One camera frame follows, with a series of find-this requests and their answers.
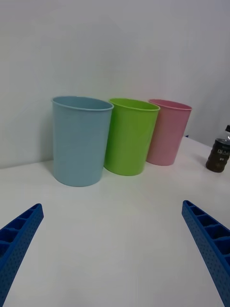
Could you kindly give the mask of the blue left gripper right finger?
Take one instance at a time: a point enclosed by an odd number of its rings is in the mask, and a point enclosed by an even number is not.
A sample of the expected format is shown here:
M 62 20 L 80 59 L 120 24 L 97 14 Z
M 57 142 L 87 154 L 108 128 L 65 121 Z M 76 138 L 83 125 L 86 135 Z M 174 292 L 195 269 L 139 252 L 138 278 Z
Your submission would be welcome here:
M 182 216 L 223 305 L 230 306 L 230 230 L 188 200 L 183 201 Z

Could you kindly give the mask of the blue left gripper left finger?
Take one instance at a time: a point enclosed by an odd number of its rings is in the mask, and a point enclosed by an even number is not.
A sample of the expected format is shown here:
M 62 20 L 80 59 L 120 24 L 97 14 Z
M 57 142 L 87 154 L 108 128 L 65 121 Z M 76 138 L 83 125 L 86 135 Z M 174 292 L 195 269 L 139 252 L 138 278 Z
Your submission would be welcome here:
M 0 230 L 0 293 L 2 295 L 8 294 L 43 217 L 42 205 L 37 203 Z

